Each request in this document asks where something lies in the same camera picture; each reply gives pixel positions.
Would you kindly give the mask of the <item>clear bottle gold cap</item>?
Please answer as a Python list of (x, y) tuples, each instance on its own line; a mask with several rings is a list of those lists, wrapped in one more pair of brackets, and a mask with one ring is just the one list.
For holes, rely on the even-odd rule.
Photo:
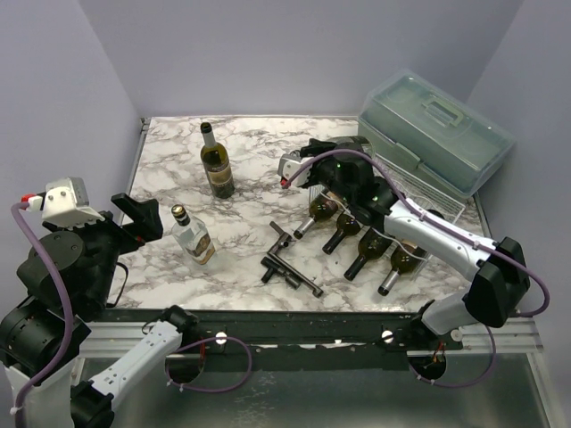
[(170, 212), (175, 219), (171, 234), (176, 242), (193, 262), (201, 266), (206, 265), (215, 253), (206, 225), (191, 215), (182, 204), (173, 205)]

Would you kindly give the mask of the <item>brown wine bottle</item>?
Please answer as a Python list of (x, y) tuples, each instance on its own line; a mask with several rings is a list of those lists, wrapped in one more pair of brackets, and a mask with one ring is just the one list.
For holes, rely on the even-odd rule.
[(313, 226), (332, 218), (339, 208), (335, 197), (320, 193), (311, 201), (307, 218), (294, 230), (294, 238), (301, 240)]

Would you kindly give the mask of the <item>green wine bottle front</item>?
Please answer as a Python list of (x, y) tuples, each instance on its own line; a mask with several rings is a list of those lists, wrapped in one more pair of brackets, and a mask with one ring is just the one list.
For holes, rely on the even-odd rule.
[(351, 215), (343, 213), (336, 220), (336, 230), (331, 238), (323, 245), (322, 251), (329, 255), (344, 238), (355, 236), (360, 230), (360, 223)]

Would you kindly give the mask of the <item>green wine bottle back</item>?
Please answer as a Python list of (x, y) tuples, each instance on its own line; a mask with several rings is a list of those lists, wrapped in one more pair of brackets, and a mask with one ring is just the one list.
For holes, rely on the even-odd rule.
[(235, 192), (228, 151), (216, 140), (210, 122), (203, 122), (200, 131), (203, 137), (200, 158), (212, 193), (217, 198), (227, 199)]

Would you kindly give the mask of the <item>green wine bottle black neck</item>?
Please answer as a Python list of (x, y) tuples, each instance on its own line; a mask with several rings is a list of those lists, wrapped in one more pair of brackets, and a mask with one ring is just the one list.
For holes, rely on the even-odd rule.
[(360, 239), (358, 256), (344, 272), (344, 278), (352, 281), (368, 262), (380, 259), (392, 243), (392, 239), (384, 237), (376, 229), (370, 228)]

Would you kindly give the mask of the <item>green wine bottle silver neck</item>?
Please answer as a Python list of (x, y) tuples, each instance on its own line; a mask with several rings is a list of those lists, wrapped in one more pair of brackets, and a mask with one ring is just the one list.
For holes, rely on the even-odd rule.
[(386, 296), (399, 278), (412, 273), (426, 259), (426, 256), (426, 250), (409, 241), (401, 241), (391, 255), (391, 270), (379, 285), (377, 292), (381, 296)]

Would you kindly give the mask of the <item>clear glass bottle tall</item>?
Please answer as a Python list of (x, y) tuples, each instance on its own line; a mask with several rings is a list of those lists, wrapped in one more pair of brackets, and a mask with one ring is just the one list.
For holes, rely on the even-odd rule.
[(374, 158), (376, 155), (375, 147), (364, 136), (338, 136), (332, 138), (331, 141), (335, 143), (336, 147), (339, 149), (350, 149), (364, 152), (371, 158)]

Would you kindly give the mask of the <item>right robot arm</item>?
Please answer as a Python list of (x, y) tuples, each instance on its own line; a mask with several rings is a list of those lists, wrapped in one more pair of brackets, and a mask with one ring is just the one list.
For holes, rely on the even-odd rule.
[(300, 150), (292, 184), (322, 185), (340, 197), (349, 212), (375, 235), (416, 244), (470, 282), (464, 292), (427, 303), (410, 328), (412, 342), (431, 349), (443, 335), (463, 325), (500, 328), (513, 316), (530, 288), (521, 245), (508, 237), (494, 241), (453, 225), (400, 193), (379, 164), (365, 153), (366, 139), (310, 139)]

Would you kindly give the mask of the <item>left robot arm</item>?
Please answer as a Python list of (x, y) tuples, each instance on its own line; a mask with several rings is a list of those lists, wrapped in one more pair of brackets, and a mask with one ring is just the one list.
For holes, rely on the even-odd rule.
[(110, 212), (93, 210), (66, 188), (28, 194), (12, 206), (31, 244), (17, 271), (27, 298), (1, 323), (1, 360), (19, 427), (109, 427), (121, 401), (152, 368), (197, 343), (196, 317), (172, 306), (109, 368), (72, 383), (89, 323), (107, 307), (119, 256), (163, 234), (155, 199), (118, 193), (112, 202), (129, 224), (116, 224)]

